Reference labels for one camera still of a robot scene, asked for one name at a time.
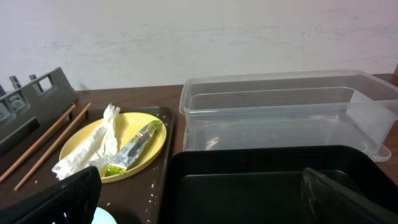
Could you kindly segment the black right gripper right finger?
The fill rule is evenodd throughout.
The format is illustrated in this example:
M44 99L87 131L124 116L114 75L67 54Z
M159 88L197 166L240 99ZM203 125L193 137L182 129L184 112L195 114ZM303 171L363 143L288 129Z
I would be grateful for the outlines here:
M301 206L307 223L397 223L397 214L330 179L304 169Z

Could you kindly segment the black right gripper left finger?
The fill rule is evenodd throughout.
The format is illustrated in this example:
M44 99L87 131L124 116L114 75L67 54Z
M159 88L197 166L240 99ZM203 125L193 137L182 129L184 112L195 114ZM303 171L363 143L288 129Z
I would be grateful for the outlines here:
M89 166L59 183L1 210L1 224L91 223L101 194L101 177Z

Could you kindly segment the light blue bowl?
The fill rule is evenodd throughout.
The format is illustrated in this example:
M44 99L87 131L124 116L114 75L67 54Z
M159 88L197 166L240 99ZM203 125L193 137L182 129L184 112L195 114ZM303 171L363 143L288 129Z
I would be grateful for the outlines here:
M109 212L97 207L91 224L117 224L117 222Z

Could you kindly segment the white tissue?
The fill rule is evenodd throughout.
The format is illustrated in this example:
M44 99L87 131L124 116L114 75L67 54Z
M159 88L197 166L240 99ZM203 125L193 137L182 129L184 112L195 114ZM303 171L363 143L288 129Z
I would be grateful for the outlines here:
M118 141L116 139L116 118L120 107L111 103L103 113L103 120L95 127L90 135L79 144L65 158L56 163L52 172L58 180L85 169L95 166L102 169L118 152Z

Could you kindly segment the green snack wrapper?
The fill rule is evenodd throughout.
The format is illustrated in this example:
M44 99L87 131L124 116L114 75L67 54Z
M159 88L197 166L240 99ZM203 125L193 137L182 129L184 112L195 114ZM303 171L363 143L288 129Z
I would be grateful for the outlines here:
M134 135L108 164L105 176L110 177L125 173L138 160L160 123L160 120L153 120Z

